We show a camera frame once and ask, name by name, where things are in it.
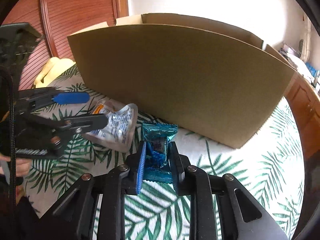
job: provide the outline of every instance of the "white plastic bag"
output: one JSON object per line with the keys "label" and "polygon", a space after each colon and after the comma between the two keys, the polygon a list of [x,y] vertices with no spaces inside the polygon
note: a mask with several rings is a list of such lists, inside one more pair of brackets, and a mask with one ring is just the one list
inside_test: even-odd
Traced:
{"label": "white plastic bag", "polygon": [[135,104],[128,104],[115,112],[104,99],[101,99],[92,114],[105,114],[109,121],[108,125],[103,129],[84,133],[82,136],[112,150],[128,152],[137,123],[138,107]]}

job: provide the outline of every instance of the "white wall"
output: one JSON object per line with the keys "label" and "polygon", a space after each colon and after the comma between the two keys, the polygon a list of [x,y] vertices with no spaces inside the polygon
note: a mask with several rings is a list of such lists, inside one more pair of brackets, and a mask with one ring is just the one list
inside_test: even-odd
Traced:
{"label": "white wall", "polygon": [[315,69],[320,70],[320,37],[313,26],[311,27],[311,54],[309,62]]}
{"label": "white wall", "polygon": [[170,12],[205,17],[246,29],[271,46],[298,50],[303,10],[295,0],[129,0],[129,14]]}

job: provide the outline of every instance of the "wooden furniture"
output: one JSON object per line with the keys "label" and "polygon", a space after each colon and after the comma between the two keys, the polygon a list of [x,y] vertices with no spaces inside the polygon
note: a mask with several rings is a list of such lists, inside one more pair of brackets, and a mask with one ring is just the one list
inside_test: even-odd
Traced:
{"label": "wooden furniture", "polygon": [[74,59],[67,36],[91,25],[128,16],[128,0],[19,0],[3,24],[29,22],[44,39],[24,67],[19,89],[31,88],[50,57]]}
{"label": "wooden furniture", "polygon": [[297,123],[303,155],[308,159],[320,150],[320,97],[297,73],[286,99]]}

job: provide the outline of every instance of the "orange label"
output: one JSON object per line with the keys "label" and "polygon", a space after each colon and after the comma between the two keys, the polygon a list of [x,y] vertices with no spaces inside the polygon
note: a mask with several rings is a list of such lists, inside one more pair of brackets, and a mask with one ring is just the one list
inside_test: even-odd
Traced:
{"label": "orange label", "polygon": [[98,107],[93,111],[93,114],[98,114],[103,107],[103,104],[99,104]]}

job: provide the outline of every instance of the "cardboard box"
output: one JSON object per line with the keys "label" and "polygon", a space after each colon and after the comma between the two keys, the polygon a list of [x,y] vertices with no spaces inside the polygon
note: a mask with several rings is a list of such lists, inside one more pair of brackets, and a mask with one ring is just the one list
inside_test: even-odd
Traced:
{"label": "cardboard box", "polygon": [[68,41],[87,87],[233,148],[257,132],[294,75],[254,34],[199,17],[124,17]]}

